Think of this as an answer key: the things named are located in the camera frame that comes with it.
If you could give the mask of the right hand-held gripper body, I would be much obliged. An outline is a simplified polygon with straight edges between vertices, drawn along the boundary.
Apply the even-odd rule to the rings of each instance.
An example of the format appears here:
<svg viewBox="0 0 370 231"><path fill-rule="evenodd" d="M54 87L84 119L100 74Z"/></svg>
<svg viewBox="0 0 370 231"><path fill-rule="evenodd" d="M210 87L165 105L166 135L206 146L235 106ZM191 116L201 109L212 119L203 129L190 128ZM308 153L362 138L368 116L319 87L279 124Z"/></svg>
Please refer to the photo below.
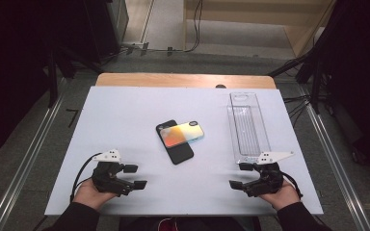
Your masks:
<svg viewBox="0 0 370 231"><path fill-rule="evenodd" d="M243 183L242 191L248 196L254 197L266 193L276 193L283 183L283 172L279 168L278 161L293 155L293 152L262 152L255 163L250 163L259 173L259 179Z"/></svg>

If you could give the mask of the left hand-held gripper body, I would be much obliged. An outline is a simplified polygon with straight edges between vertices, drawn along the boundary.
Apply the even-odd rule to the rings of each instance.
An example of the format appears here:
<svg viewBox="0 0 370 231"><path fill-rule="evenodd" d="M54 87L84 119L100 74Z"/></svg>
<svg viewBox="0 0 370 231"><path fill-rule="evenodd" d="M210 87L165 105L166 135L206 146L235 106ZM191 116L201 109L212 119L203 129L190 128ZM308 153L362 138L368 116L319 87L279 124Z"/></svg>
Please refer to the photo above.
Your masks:
<svg viewBox="0 0 370 231"><path fill-rule="evenodd" d="M98 153L92 160L97 162L92 173L92 181L101 193L129 195L134 190L134 183L117 178L117 174L123 172L125 166L117 149Z"/></svg>

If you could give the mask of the iridescent phone case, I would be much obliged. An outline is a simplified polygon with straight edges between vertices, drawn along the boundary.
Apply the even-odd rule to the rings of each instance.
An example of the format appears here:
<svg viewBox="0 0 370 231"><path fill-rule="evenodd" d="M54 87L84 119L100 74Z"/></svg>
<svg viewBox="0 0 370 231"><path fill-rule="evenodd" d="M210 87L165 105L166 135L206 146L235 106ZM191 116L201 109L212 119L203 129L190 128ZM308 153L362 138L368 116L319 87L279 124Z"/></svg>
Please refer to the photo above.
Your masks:
<svg viewBox="0 0 370 231"><path fill-rule="evenodd" d="M196 121L178 125L162 125L158 128L158 133L167 148L198 140L204 136L201 126Z"/></svg>

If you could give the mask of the person's right hand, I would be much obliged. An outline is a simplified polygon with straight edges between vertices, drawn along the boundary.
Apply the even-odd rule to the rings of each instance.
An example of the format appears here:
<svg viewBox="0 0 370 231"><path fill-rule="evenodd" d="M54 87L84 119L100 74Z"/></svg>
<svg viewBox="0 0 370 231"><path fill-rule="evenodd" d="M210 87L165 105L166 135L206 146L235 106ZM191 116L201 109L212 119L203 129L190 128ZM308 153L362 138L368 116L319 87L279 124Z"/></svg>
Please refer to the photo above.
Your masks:
<svg viewBox="0 0 370 231"><path fill-rule="evenodd" d="M301 201L296 189L286 180L277 192L261 194L260 198L270 203L276 211Z"/></svg>

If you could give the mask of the person's left hand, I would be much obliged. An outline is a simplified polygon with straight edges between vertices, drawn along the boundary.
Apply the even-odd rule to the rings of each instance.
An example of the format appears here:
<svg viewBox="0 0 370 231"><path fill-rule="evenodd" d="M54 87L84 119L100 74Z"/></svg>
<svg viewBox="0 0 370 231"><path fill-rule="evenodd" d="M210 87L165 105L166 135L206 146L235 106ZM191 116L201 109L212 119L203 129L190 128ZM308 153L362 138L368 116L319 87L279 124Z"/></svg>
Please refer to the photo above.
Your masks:
<svg viewBox="0 0 370 231"><path fill-rule="evenodd" d="M115 193L100 192L94 185L93 180L89 179L80 185L72 201L99 211L106 202L116 196Z"/></svg>

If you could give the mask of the clear plastic package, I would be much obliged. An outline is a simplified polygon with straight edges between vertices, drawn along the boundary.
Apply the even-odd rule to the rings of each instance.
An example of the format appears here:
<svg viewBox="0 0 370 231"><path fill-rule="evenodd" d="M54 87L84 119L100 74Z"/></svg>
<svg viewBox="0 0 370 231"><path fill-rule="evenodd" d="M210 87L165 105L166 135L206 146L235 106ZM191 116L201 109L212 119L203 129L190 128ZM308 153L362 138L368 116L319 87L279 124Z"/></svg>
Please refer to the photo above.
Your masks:
<svg viewBox="0 0 370 231"><path fill-rule="evenodd" d="M232 92L229 95L227 115L237 164L256 163L263 152L271 150L254 92Z"/></svg>

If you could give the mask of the person's torso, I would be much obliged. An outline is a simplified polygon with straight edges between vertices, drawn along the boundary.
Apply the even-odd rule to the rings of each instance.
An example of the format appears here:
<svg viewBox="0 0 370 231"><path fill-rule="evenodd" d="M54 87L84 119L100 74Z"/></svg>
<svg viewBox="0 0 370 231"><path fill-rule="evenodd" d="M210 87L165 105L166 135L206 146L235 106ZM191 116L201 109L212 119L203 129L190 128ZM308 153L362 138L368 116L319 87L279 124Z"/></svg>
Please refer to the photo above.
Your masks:
<svg viewBox="0 0 370 231"><path fill-rule="evenodd" d="M123 218L119 231L158 231L164 217ZM258 218L182 217L174 218L178 231L262 231Z"/></svg>

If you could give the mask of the white table board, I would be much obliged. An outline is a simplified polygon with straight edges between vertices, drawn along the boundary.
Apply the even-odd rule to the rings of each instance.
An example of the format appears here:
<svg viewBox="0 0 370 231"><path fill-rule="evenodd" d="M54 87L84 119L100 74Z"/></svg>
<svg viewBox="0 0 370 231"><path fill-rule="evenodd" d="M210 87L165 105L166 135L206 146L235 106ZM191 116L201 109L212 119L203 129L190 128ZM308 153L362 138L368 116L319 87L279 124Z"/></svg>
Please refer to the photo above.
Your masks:
<svg viewBox="0 0 370 231"><path fill-rule="evenodd" d="M77 122L46 207L61 214L77 176L95 167L93 154L117 149L125 164L136 165L129 181L147 181L141 191L109 201L105 215L261 216L273 208L257 197L233 190L230 180L249 182L253 171L234 161L227 106L232 89L93 87ZM168 120L197 121L204 136L192 142L194 157L174 165L156 126Z"/></svg>

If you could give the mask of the wooden table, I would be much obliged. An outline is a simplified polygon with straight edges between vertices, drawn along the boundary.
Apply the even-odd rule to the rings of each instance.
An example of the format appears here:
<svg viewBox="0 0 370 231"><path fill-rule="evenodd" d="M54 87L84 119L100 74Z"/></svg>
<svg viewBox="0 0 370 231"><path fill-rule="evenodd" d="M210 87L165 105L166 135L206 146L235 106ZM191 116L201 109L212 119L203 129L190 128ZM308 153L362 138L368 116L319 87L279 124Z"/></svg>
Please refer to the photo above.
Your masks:
<svg viewBox="0 0 370 231"><path fill-rule="evenodd" d="M97 87L157 87L157 88L215 88L275 90L270 76L177 74L177 73L102 73Z"/></svg>

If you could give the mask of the black stand pole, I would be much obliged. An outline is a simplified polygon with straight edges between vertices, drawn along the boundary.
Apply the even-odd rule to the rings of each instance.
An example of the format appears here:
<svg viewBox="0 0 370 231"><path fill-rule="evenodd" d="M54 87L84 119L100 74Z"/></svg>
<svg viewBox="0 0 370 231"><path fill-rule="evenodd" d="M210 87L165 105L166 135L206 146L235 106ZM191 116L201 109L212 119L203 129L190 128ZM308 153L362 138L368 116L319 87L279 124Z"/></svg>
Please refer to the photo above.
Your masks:
<svg viewBox="0 0 370 231"><path fill-rule="evenodd" d="M321 86L321 79L322 79L322 63L317 61L314 67L313 73L313 84L312 84L312 91L311 91L311 100L310 104L312 109L314 110L315 114L319 114L319 91Z"/></svg>
<svg viewBox="0 0 370 231"><path fill-rule="evenodd" d="M48 52L48 70L47 75L49 78L49 103L48 107L52 108L57 101L58 98L58 82L57 82L57 74L56 74L56 63L55 63L55 56L54 50L50 49Z"/></svg>

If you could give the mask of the black stand leg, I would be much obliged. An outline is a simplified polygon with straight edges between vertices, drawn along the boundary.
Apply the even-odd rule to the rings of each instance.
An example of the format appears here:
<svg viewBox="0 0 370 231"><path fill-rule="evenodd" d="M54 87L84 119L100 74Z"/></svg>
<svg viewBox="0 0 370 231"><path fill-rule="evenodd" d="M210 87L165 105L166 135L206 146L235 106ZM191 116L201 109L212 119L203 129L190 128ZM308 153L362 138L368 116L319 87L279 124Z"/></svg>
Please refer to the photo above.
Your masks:
<svg viewBox="0 0 370 231"><path fill-rule="evenodd" d="M288 60L283 66L269 72L268 76L275 78L289 69L295 68L297 66L304 66L305 64L309 64L311 58L312 58L312 55L310 53L306 53L300 56L299 58Z"/></svg>

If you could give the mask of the dark curtain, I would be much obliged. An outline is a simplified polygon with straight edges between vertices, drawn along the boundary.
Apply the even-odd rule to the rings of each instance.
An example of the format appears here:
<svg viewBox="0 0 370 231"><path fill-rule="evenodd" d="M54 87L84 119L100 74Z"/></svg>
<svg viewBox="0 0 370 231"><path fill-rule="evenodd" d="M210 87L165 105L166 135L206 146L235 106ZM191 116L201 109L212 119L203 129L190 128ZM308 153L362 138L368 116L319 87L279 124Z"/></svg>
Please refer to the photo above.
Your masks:
<svg viewBox="0 0 370 231"><path fill-rule="evenodd" d="M370 164L370 0L337 0L324 35L337 119L356 160Z"/></svg>
<svg viewBox="0 0 370 231"><path fill-rule="evenodd" d="M23 1L0 0L0 148L49 87L25 10Z"/></svg>

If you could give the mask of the dark cabinet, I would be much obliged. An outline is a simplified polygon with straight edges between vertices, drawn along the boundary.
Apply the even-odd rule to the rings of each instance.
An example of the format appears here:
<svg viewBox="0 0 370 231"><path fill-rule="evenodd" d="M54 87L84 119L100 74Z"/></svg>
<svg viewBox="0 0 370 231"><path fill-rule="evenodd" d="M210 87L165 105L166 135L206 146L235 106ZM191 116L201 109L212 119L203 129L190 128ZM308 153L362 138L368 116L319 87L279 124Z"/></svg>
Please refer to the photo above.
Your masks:
<svg viewBox="0 0 370 231"><path fill-rule="evenodd" d="M117 55L129 22L125 0L84 0L99 61Z"/></svg>

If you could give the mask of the metal floor rail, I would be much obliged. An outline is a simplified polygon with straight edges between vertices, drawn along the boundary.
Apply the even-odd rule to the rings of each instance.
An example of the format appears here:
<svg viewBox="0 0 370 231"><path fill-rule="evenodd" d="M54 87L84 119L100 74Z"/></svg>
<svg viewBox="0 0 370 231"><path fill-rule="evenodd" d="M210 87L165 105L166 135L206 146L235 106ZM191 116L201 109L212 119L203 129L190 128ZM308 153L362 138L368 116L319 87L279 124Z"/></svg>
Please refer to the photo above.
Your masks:
<svg viewBox="0 0 370 231"><path fill-rule="evenodd" d="M313 109L310 102L306 100L306 103L307 113L323 146L324 152L330 163L330 167L337 181L338 187L344 197L344 201L356 225L357 231L370 231L370 220L367 217L357 192L337 155L325 124L321 116Z"/></svg>
<svg viewBox="0 0 370 231"><path fill-rule="evenodd" d="M7 187L2 199L0 200L0 231L3 231L31 169L40 154L40 149L64 101L68 86L69 81L66 78L62 78L58 86L58 98L54 101L53 105L46 110L39 129L34 135L22 162L13 176L11 184Z"/></svg>

